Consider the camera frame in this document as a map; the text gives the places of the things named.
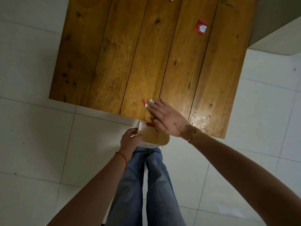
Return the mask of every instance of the forearm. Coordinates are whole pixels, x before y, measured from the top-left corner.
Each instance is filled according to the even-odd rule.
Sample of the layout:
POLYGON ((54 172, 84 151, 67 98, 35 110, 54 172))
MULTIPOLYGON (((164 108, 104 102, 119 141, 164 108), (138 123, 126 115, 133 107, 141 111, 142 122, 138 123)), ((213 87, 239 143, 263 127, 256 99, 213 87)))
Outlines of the forearm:
POLYGON ((126 167, 122 155, 110 162, 90 180, 51 220, 48 226, 101 225, 126 167))
POLYGON ((200 131, 193 131, 191 136, 190 143, 243 196, 266 224, 300 224, 300 198, 276 177, 241 153, 200 131))

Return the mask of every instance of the white container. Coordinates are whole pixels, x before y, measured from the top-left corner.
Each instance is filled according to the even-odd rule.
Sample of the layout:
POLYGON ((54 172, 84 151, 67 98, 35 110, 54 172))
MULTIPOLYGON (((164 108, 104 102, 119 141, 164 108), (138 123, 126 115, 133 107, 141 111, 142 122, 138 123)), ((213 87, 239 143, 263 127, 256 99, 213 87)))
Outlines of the white container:
POLYGON ((138 146, 145 148, 156 148, 168 144, 170 136, 164 133, 157 127, 152 127, 145 121, 138 121, 137 135, 143 136, 143 141, 140 141, 138 146))

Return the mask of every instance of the wood plank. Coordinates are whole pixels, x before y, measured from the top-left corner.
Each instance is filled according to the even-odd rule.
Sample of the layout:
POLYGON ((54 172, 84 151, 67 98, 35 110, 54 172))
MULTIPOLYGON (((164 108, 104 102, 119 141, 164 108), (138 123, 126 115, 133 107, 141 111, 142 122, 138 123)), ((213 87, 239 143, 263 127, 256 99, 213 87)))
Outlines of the wood plank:
POLYGON ((119 114, 148 0, 113 0, 87 107, 119 114))
POLYGON ((189 118, 217 2, 182 1, 160 98, 186 119, 189 118), (194 31, 198 19, 208 20, 204 35, 194 31))
POLYGON ((120 115, 150 121, 141 100, 159 98, 182 0, 148 0, 120 115))
POLYGON ((225 138, 251 35, 255 0, 219 0, 189 121, 225 138))
POLYGON ((85 106, 112 0, 69 0, 50 99, 85 106))

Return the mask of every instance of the red string bracelet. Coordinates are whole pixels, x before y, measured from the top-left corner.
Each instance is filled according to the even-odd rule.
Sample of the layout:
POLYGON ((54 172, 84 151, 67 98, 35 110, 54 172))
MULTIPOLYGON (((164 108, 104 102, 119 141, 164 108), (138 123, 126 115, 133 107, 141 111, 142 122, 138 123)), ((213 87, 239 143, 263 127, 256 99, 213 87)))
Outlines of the red string bracelet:
POLYGON ((125 170, 126 170, 128 168, 128 161, 127 161, 126 157, 124 156, 124 154, 122 154, 120 152, 115 152, 115 154, 121 154, 124 157, 124 159, 126 160, 126 168, 125 168, 125 170))

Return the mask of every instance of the jeans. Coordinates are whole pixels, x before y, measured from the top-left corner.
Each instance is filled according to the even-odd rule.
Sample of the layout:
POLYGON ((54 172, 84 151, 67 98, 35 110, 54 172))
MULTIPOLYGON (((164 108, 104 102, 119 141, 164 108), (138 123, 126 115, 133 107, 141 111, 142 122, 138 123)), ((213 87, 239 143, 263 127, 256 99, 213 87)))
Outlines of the jeans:
POLYGON ((137 147, 128 162, 106 226, 142 226, 142 186, 144 163, 148 168, 146 212, 149 226, 186 225, 179 209, 169 174, 159 148, 137 147))

